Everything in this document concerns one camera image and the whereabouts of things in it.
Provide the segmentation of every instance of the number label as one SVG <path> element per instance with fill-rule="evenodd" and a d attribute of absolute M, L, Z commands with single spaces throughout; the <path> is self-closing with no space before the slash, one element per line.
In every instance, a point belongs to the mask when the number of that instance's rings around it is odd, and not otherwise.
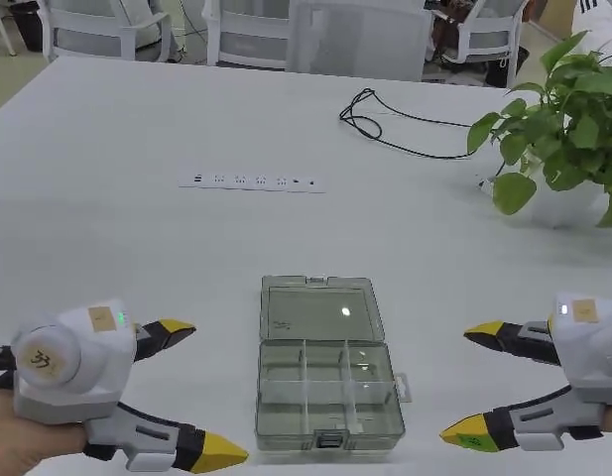
<path fill-rule="evenodd" d="M 94 332 L 116 330 L 116 320 L 109 307 L 90 307 L 87 312 Z"/>
<path fill-rule="evenodd" d="M 575 322 L 598 323 L 599 316 L 596 312 L 594 299 L 580 299 L 572 303 L 572 313 Z"/>
<path fill-rule="evenodd" d="M 50 367 L 52 359 L 49 355 L 46 355 L 43 350 L 37 349 L 37 355 L 30 359 L 30 363 L 34 365 L 36 369 L 45 369 Z"/>
<path fill-rule="evenodd" d="M 34 342 L 24 349 L 22 358 L 17 362 L 48 380 L 56 379 L 65 366 L 60 355 L 43 344 Z"/>

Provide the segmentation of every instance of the power strip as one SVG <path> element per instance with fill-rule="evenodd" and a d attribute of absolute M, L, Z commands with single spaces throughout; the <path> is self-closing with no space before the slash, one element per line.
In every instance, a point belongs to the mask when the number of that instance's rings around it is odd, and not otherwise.
<path fill-rule="evenodd" d="M 287 191 L 290 193 L 324 193 L 317 178 L 275 176 L 266 174 L 182 173 L 182 188 L 223 188 L 227 190 Z"/>

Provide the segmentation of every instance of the white table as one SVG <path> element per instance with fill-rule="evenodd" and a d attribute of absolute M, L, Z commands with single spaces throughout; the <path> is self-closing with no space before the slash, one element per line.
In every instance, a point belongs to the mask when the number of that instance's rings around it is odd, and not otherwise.
<path fill-rule="evenodd" d="M 565 384 L 559 369 L 476 347 L 461 333 L 487 320 L 546 318 L 558 290 L 612 297 L 612 233 L 501 218 L 471 182 L 476 164 L 497 160 L 490 149 L 446 163 L 366 142 L 337 121 L 366 84 L 395 107 L 455 121 L 507 101 L 502 91 L 462 86 L 51 64 L 0 110 L 0 339 L 42 309 L 116 296 L 143 322 L 194 322 L 193 338 L 136 366 L 123 400 L 252 451 L 224 475 L 612 474 L 612 435 L 568 439 L 562 453 L 483 454 L 438 438 L 461 417 Z M 418 148 L 464 147 L 465 131 L 381 117 Z M 183 165 L 314 175 L 327 193 L 179 189 Z M 373 280 L 393 365 L 415 400 L 404 407 L 408 434 L 386 463 L 267 465 L 255 452 L 265 274 Z M 123 465 L 123 455 L 73 456 L 33 474 L 124 475 Z"/>

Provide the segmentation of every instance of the chair backrest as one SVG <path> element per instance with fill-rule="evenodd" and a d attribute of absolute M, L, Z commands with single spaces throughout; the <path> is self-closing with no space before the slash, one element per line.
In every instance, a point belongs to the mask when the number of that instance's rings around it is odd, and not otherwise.
<path fill-rule="evenodd" d="M 287 70 L 420 81 L 431 15 L 396 3 L 293 0 Z"/>
<path fill-rule="evenodd" d="M 509 55 L 515 48 L 528 1 L 477 0 L 459 25 L 458 56 Z"/>
<path fill-rule="evenodd" d="M 208 64 L 226 61 L 284 69 L 289 19 L 263 16 L 265 10 L 264 0 L 205 0 Z"/>
<path fill-rule="evenodd" d="M 121 56 L 120 28 L 151 17 L 147 0 L 37 0 L 44 25 L 44 55 Z M 139 31 L 136 47 L 157 42 L 154 25 Z"/>

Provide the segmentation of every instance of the plastic storage box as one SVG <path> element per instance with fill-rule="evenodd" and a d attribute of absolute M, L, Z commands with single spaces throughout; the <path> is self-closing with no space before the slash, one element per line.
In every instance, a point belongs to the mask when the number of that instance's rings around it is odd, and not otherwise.
<path fill-rule="evenodd" d="M 405 424 L 384 339 L 369 280 L 265 277 L 259 449 L 392 449 Z"/>

